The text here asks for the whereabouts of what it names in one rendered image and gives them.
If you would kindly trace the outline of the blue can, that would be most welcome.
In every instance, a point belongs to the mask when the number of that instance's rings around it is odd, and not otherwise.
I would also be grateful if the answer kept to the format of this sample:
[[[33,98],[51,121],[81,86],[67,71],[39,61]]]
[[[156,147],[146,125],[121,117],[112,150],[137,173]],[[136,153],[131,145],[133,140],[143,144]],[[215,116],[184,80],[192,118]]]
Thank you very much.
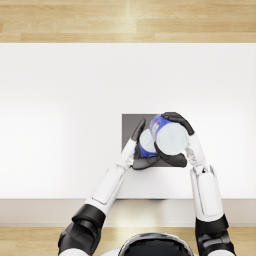
[[[150,132],[155,148],[166,155],[178,155],[188,146],[187,130],[173,121],[155,116],[150,122]]]
[[[143,157],[156,155],[154,139],[149,129],[145,129],[139,138],[139,152]]]

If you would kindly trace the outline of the dark grey square mat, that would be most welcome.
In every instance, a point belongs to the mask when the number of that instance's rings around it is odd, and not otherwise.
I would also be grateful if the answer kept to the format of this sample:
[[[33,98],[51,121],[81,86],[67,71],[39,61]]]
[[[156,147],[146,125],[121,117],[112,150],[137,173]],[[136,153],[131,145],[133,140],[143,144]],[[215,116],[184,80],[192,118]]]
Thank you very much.
[[[122,146],[126,145],[128,139],[133,135],[142,120],[145,120],[144,128],[147,129],[153,117],[154,114],[123,114]],[[173,164],[166,163],[159,156],[147,156],[140,158],[139,154],[136,153],[132,167],[135,170],[143,170],[149,167],[173,167]]]

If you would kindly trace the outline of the robot body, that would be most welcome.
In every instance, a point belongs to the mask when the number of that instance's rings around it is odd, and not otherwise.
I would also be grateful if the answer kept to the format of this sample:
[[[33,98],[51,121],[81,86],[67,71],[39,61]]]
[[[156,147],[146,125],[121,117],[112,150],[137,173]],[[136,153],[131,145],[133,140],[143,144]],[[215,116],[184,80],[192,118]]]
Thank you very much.
[[[167,233],[141,233],[129,238],[122,247],[100,256],[196,256],[181,238]]]

